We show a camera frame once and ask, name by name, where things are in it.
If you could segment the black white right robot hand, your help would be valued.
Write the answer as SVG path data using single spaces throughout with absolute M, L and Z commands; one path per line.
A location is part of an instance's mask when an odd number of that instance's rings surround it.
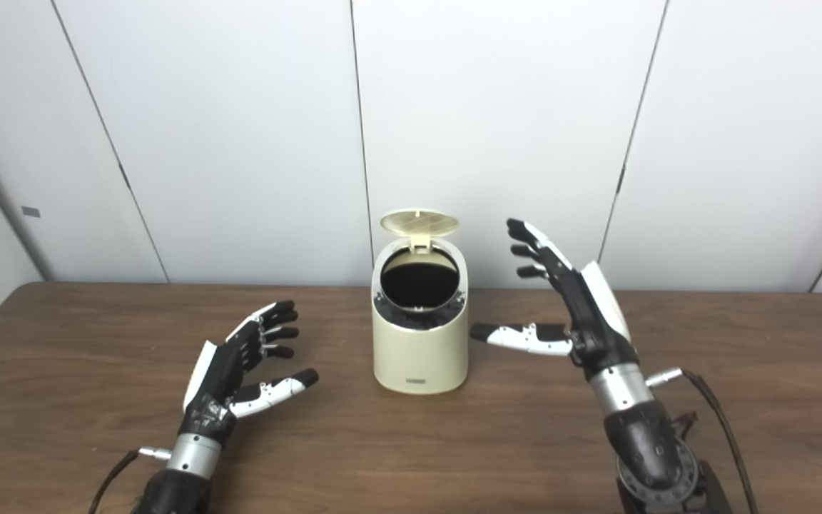
M 518 276 L 550 283 L 567 307 L 570 325 L 475 323 L 470 338 L 526 353 L 571 358 L 583 368 L 587 380 L 614 366 L 639 363 L 619 303 L 596 261 L 575 269 L 550 238 L 522 219 L 507 219 L 507 230 L 516 241 L 511 252 L 534 261 L 519 267 Z

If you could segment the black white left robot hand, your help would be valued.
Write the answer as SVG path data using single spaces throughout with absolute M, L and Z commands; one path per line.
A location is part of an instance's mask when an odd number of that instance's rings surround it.
M 294 339 L 290 326 L 299 313 L 294 301 L 278 301 L 249 313 L 224 342 L 206 341 L 183 397 L 179 435 L 193 435 L 225 448 L 237 422 L 293 396 L 319 380 L 313 368 L 267 383 L 245 384 L 245 377 L 267 358 L 290 359 L 292 348 L 278 344 Z

